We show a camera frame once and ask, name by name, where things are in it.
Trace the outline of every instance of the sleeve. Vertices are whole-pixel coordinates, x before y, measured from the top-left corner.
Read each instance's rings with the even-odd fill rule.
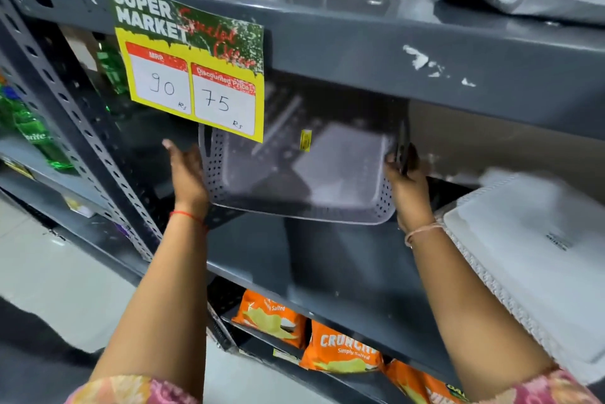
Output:
[[[65,404],[199,404],[199,401],[165,380],[116,376],[82,385]]]
[[[586,386],[562,369],[515,385],[482,404],[600,404]]]

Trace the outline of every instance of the basket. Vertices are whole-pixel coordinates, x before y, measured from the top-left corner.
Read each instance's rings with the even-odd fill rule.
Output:
[[[264,143],[200,125],[210,200],[223,207],[381,224],[395,205],[382,173],[406,101],[325,85],[266,83]],[[309,151],[301,133],[311,131]]]

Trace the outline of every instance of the white tile floor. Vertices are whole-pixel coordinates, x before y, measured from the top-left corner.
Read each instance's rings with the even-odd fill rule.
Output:
[[[73,346],[94,351],[107,344],[133,292],[102,264],[0,200],[0,296],[40,316]],[[205,384],[205,404],[331,402],[211,341]]]

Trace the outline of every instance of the beige wall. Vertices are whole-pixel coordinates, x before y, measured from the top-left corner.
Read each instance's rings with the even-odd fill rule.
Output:
[[[605,204],[605,141],[413,101],[412,141],[443,177],[490,167],[545,170]]]

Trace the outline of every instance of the floor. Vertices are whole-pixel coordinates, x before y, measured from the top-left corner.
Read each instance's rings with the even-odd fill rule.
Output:
[[[133,292],[0,199],[0,404],[61,404],[86,381]],[[213,342],[205,384],[206,404],[330,402]]]

